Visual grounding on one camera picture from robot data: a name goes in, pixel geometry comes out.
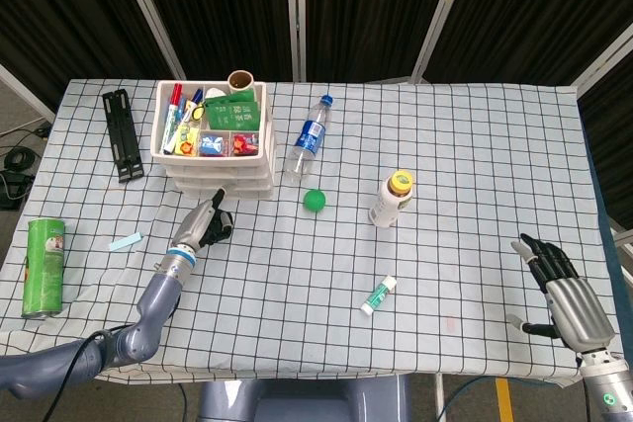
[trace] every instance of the black curtain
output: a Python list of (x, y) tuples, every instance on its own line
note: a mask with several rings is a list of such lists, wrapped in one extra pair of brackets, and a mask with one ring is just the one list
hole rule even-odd
[(56, 111), (71, 78), (169, 78), (136, 0), (2, 0), (0, 62)]
[(309, 81), (410, 76), (438, 0), (306, 0)]
[(570, 84), (633, 22), (633, 0), (455, 0), (424, 78)]
[(587, 91), (579, 106), (608, 214), (633, 229), (633, 53)]
[(288, 0), (154, 0), (188, 79), (292, 80)]

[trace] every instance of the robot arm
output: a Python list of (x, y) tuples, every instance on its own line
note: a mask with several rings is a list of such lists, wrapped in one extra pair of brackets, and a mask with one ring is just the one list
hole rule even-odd
[(151, 358), (158, 350), (162, 326), (196, 263), (195, 253), (232, 233), (232, 217), (219, 208), (224, 195), (224, 190), (219, 190), (211, 200), (185, 216), (136, 305), (140, 314), (138, 323), (114, 333), (102, 330), (100, 340), (78, 340), (28, 355), (2, 357), (0, 389), (8, 388), (19, 398), (39, 397), (58, 390), (82, 345), (85, 346), (77, 356), (69, 384), (91, 380), (108, 368)]
[(606, 349), (615, 332), (588, 282), (580, 278), (562, 249), (521, 234), (529, 246), (513, 242), (545, 295), (552, 324), (531, 324), (516, 315), (508, 323), (525, 333), (561, 338), (580, 354), (585, 379), (605, 421), (633, 421), (633, 379), (626, 361), (613, 358)]

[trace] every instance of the plastic water bottle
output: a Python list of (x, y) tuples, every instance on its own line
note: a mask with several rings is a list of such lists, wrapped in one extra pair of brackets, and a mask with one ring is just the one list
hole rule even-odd
[(302, 175), (310, 171), (311, 162), (315, 159), (325, 137), (333, 102), (331, 96), (325, 95), (320, 98), (318, 104), (310, 108), (301, 135), (290, 156), (286, 158), (285, 171), (295, 183), (299, 183)]

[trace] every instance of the yellow floor line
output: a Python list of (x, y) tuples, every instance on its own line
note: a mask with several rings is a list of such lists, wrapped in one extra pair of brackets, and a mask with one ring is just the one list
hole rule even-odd
[(510, 387), (506, 378), (495, 378), (497, 386), (498, 419), (500, 422), (514, 422), (512, 404), (510, 402)]

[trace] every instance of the checkered tablecloth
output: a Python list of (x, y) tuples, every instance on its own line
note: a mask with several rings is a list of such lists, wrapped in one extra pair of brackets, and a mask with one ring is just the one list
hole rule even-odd
[[(0, 271), (0, 354), (33, 352), (137, 319), (136, 302), (197, 202), (152, 163), (154, 81), (73, 80)], [(101, 95), (126, 88), (145, 176), (120, 185)], [(568, 379), (575, 355), (527, 336), (507, 312), (549, 321), (510, 248), (519, 232), (559, 244), (617, 328), (584, 136), (571, 88), (516, 85), (271, 84), (277, 142), (272, 201), (225, 203), (232, 239), (201, 252), (178, 310), (146, 363), (104, 372), (122, 382), (361, 377), (408, 372)], [(279, 172), (307, 107), (328, 93), (332, 123), (301, 189)], [(398, 226), (368, 207), (397, 168), (416, 178)], [(327, 207), (306, 211), (306, 190)], [(20, 317), (28, 221), (66, 223), (64, 311)], [(144, 240), (109, 252), (137, 231)], [(359, 307), (398, 279), (372, 317)], [(612, 349), (620, 350), (619, 337)]]

